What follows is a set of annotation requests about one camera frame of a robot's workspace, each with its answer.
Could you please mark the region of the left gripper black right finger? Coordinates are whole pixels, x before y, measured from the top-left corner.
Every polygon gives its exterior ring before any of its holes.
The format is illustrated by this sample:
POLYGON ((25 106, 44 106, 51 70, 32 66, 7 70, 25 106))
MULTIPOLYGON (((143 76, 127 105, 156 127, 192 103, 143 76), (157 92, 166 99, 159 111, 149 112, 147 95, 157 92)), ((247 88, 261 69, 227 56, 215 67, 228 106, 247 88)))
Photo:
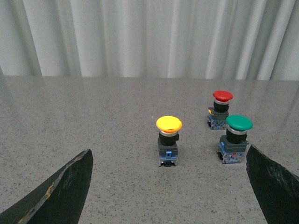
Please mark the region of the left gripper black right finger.
POLYGON ((299 222, 299 177, 251 145, 246 170, 263 215, 269 224, 299 222))

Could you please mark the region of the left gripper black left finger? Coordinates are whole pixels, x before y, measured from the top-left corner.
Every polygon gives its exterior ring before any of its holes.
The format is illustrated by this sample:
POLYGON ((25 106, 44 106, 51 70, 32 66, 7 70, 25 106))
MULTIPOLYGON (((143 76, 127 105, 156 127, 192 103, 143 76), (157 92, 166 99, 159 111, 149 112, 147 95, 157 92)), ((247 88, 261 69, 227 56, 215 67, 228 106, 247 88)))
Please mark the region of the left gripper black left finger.
POLYGON ((2 224, 78 223, 93 171, 90 149, 75 156, 0 215, 2 224))

